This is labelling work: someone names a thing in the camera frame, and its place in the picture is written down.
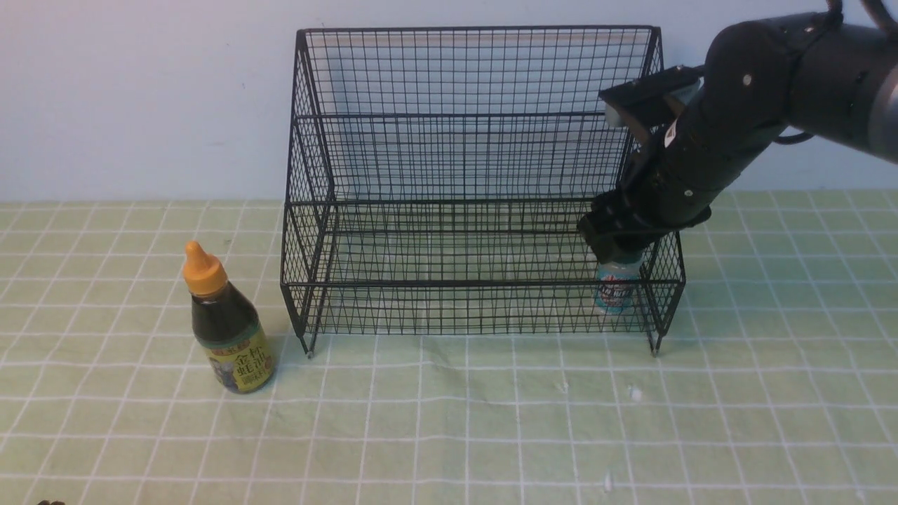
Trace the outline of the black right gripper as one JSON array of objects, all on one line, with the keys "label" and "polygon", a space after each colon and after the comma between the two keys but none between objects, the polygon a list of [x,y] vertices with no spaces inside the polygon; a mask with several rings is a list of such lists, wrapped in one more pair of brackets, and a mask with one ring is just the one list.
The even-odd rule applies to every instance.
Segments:
[{"label": "black right gripper", "polygon": [[598,262],[621,262],[707,221],[710,204],[764,150],[764,123],[717,121],[689,106],[653,135],[615,188],[593,199],[577,229]]}]

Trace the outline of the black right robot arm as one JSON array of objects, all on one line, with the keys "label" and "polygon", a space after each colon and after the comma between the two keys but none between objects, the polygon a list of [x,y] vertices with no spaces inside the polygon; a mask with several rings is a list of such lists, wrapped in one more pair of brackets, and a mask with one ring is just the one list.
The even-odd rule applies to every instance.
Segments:
[{"label": "black right robot arm", "polygon": [[699,67],[671,67],[600,93],[639,143],[615,188],[578,222],[600,263],[622,262],[707,221],[711,204],[772,144],[820,137],[896,162],[896,20],[821,13],[747,20],[716,35]]}]

